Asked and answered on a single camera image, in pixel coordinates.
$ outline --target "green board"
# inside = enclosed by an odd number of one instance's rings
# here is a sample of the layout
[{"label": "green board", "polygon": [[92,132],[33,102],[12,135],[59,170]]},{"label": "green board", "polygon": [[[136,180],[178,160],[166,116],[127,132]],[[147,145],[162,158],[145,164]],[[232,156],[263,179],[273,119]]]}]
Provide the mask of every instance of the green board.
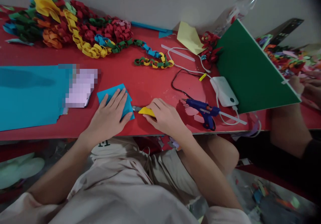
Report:
[{"label": "green board", "polygon": [[216,47],[223,47],[217,67],[238,98],[239,113],[301,102],[293,88],[282,83],[285,78],[239,20]]}]

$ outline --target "clear plastic bottle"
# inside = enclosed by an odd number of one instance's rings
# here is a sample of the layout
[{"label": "clear plastic bottle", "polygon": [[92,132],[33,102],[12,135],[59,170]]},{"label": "clear plastic bottle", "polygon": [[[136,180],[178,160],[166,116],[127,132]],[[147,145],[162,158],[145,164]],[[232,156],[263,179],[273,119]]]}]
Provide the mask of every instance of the clear plastic bottle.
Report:
[{"label": "clear plastic bottle", "polygon": [[232,7],[227,8],[215,21],[214,34],[219,37],[223,36],[237,18],[242,20],[248,14],[248,11],[254,8],[256,1],[257,0],[237,0]]}]

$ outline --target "hand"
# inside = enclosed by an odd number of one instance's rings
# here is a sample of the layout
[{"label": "hand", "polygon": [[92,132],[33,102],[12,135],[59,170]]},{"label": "hand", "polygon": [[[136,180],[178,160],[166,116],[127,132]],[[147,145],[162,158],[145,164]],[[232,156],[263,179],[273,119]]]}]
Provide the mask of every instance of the hand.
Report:
[{"label": "hand", "polygon": [[132,116],[132,112],[129,112],[120,121],[127,93],[125,89],[119,92],[120,90],[118,89],[107,105],[108,94],[105,95],[88,128],[80,136],[86,139],[90,151],[100,142],[120,133]]},{"label": "hand", "polygon": [[311,77],[315,77],[317,79],[321,79],[321,71],[308,71],[305,72],[305,74]]},{"label": "hand", "polygon": [[304,85],[300,83],[300,78],[298,76],[292,76],[289,80],[289,84],[298,94],[303,93]]},{"label": "hand", "polygon": [[303,97],[314,102],[321,109],[321,80],[306,80]]},{"label": "hand", "polygon": [[173,137],[176,140],[182,135],[191,133],[183,123],[176,109],[162,99],[155,98],[146,107],[151,109],[155,114],[157,121],[149,115],[144,115],[147,121],[151,123],[155,129]]}]

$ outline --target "red tabletop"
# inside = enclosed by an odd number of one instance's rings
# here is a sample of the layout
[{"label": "red tabletop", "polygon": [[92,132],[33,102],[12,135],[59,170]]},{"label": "red tabletop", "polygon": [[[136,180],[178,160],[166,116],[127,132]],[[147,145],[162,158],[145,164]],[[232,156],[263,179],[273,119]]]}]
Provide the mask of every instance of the red tabletop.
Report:
[{"label": "red tabletop", "polygon": [[[154,30],[133,27],[134,38],[145,41],[152,50],[163,53],[167,51],[161,48],[161,44],[168,47],[184,47],[176,40],[175,35],[165,38],[158,38],[158,32]],[[81,68],[101,69],[101,78],[92,93],[87,108],[70,108],[67,115],[60,116],[56,124],[25,129],[9,130],[0,132],[0,140],[22,140],[22,139],[49,139],[49,138],[74,138],[85,130],[96,109],[98,98],[96,93],[110,87],[123,83],[132,97],[132,105],[146,106],[153,98],[162,98],[167,103],[176,107],[183,122],[193,133],[208,132],[202,126],[202,117],[191,107],[185,108],[181,102],[186,98],[183,93],[171,88],[171,81],[179,71],[177,67],[167,69],[154,69],[147,66],[135,66],[134,59],[140,57],[150,58],[144,50],[136,46],[124,49],[121,53],[110,54],[105,58],[91,59],[77,49],[75,44],[65,46],[63,49],[48,48],[38,44],[37,46],[26,46],[20,44],[9,44],[5,40],[16,38],[0,30],[0,62],[2,66],[31,66],[31,65],[57,65],[57,64],[79,64]],[[197,56],[188,51],[185,54],[195,58],[192,62],[174,53],[171,54],[176,64],[189,70],[203,71],[200,60]],[[212,77],[219,76],[214,66]],[[209,78],[200,82],[196,77],[186,73],[180,73],[175,80],[175,87],[184,90],[192,98],[216,106],[215,92]],[[231,108],[222,107],[225,113],[235,115]],[[309,129],[321,128],[321,113],[310,107],[302,105],[304,120]],[[262,130],[270,129],[269,111],[259,111],[258,116],[262,122]],[[249,131],[255,121],[253,114],[242,114],[240,118],[247,121],[247,125],[237,124],[229,126],[224,124],[220,117],[215,117],[216,132],[240,132]],[[159,135],[161,132],[154,129],[146,119],[135,113],[135,119],[131,120],[119,134],[119,136],[135,135]]]}]

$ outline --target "knee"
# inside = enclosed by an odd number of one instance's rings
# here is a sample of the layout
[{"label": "knee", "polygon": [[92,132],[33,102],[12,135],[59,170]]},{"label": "knee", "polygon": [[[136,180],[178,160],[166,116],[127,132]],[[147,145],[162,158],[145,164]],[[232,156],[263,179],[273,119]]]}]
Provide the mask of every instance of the knee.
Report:
[{"label": "knee", "polygon": [[207,153],[211,156],[219,168],[227,175],[236,167],[239,160],[237,148],[228,140],[213,136],[207,142]]}]

